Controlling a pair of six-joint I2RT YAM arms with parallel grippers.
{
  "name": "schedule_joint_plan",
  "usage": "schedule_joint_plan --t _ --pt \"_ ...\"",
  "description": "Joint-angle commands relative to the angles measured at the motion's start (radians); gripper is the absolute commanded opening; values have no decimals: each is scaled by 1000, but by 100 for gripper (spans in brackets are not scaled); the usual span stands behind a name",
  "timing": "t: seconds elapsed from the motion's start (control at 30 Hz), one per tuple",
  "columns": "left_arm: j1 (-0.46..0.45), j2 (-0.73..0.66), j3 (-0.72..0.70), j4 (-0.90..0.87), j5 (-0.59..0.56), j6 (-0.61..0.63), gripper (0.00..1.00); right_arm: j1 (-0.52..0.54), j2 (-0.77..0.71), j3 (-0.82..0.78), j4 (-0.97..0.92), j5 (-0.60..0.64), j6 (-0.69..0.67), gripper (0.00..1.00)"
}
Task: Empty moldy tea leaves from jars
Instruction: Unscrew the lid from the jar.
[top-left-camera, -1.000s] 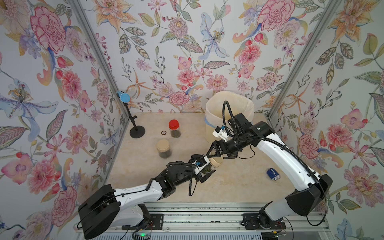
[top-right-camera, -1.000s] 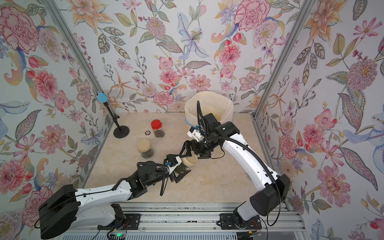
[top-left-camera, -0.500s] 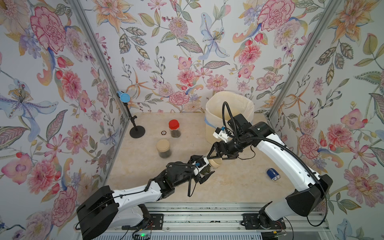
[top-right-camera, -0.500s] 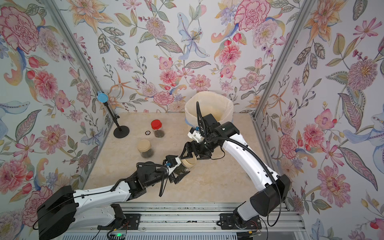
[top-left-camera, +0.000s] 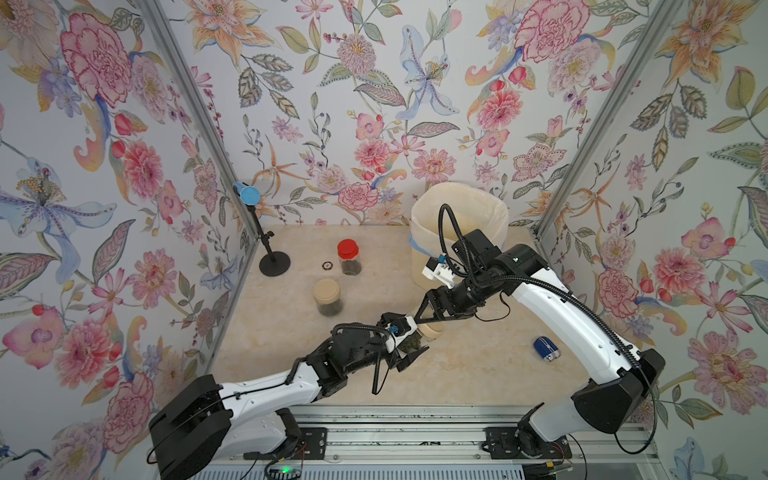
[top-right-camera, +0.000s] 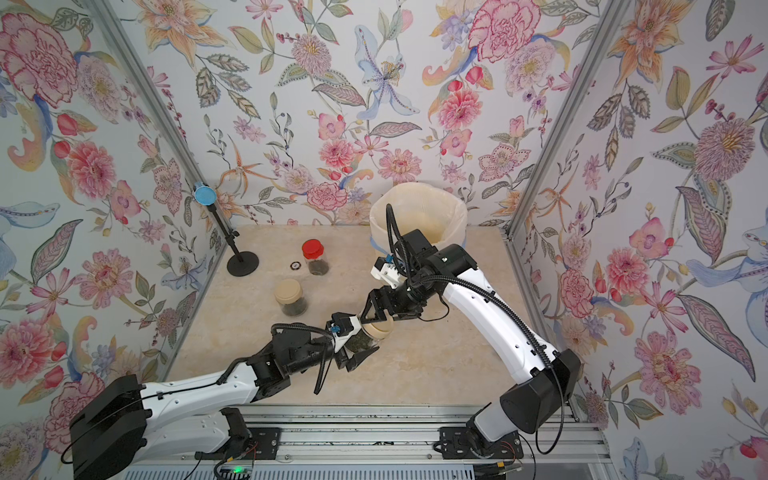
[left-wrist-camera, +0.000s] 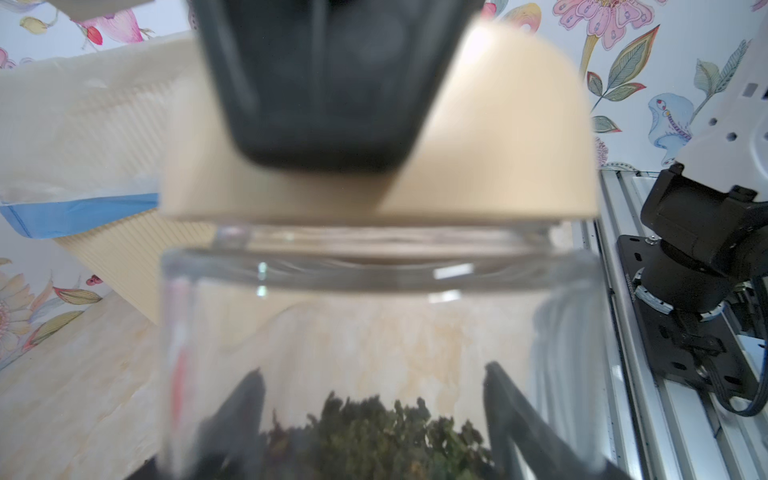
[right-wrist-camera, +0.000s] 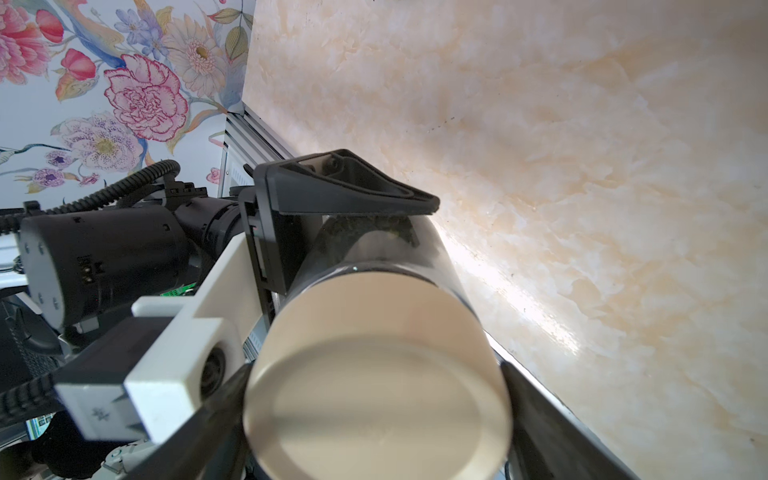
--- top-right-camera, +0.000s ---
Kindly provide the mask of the clear glass tea jar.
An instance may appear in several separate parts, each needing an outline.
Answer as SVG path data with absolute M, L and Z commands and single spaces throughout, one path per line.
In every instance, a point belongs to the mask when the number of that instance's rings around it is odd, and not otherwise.
M 345 350 L 348 354 L 352 355 L 356 352 L 366 350 L 369 348 L 372 348 L 374 346 L 378 346 L 381 341 L 376 341 L 370 338 L 368 335 L 365 334 L 365 332 L 361 330 L 359 333 L 357 333 L 355 336 L 353 336 L 344 346 Z

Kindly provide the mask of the beige jar lid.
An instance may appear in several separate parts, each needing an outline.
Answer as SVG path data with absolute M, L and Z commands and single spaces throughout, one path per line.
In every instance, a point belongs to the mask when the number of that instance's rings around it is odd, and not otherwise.
M 362 326 L 362 330 L 365 332 L 366 335 L 368 335 L 373 340 L 376 340 L 376 341 L 384 340 L 392 333 L 394 329 L 381 329 L 380 328 L 381 322 L 383 321 L 364 324 Z

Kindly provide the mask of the cream trash bin with liner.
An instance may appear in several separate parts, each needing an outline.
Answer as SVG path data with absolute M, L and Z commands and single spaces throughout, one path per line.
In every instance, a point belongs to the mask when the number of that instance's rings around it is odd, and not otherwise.
M 383 254 L 390 252 L 386 229 L 386 206 L 391 205 L 402 235 L 420 230 L 438 249 L 466 245 L 468 210 L 452 194 L 428 184 L 409 182 L 394 186 L 373 205 L 369 213 L 370 243 Z

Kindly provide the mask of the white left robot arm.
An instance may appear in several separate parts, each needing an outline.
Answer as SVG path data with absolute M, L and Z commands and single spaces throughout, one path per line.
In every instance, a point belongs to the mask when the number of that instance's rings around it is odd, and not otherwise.
M 196 449 L 239 454 L 250 433 L 239 406 L 276 395 L 295 373 L 317 368 L 320 392 L 331 365 L 355 370 L 375 347 L 347 354 L 361 340 L 358 318 L 333 314 L 324 328 L 278 323 L 257 353 L 238 357 L 213 374 L 166 383 L 114 380 L 70 421 L 71 443 L 61 455 L 77 479 L 109 479 L 152 454 Z

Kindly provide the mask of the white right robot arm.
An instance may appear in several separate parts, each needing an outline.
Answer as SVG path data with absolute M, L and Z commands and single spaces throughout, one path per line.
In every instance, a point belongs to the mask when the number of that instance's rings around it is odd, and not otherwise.
M 554 414 L 563 415 L 582 368 L 578 355 L 536 334 L 491 286 L 477 262 L 457 244 L 432 245 L 420 230 L 402 234 L 391 205 L 385 208 L 390 254 L 377 259 L 372 290 L 360 316 L 365 333 L 386 321 L 420 319 L 436 297 L 461 312 L 505 365 L 513 384 L 474 414 L 461 438 L 477 455 L 509 434 L 536 434 Z

